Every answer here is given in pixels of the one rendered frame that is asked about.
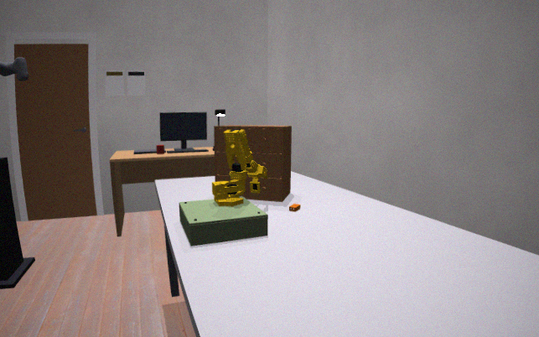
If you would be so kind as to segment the dark brown chest of drawers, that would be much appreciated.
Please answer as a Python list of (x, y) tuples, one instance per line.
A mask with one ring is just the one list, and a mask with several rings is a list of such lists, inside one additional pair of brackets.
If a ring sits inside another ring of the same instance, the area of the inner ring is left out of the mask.
[[(214, 143), (215, 143), (215, 182), (216, 175), (216, 152), (225, 151), (225, 150), (216, 150), (215, 142), (215, 129), (223, 127), (246, 127), (246, 137), (248, 141), (248, 128), (256, 127), (247, 127), (247, 126), (214, 126)], [(281, 200), (265, 200), (265, 201), (277, 201), (283, 202), (291, 191), (291, 145), (292, 145), (292, 126), (288, 127), (267, 127), (267, 128), (281, 128), (282, 129), (282, 151), (281, 152), (268, 152), (268, 151), (250, 151), (252, 153), (281, 153), (282, 154), (282, 176), (268, 176), (270, 178), (282, 178), (281, 185)], [(249, 198), (249, 177), (247, 177), (247, 200), (261, 200), (261, 199), (250, 199)]]

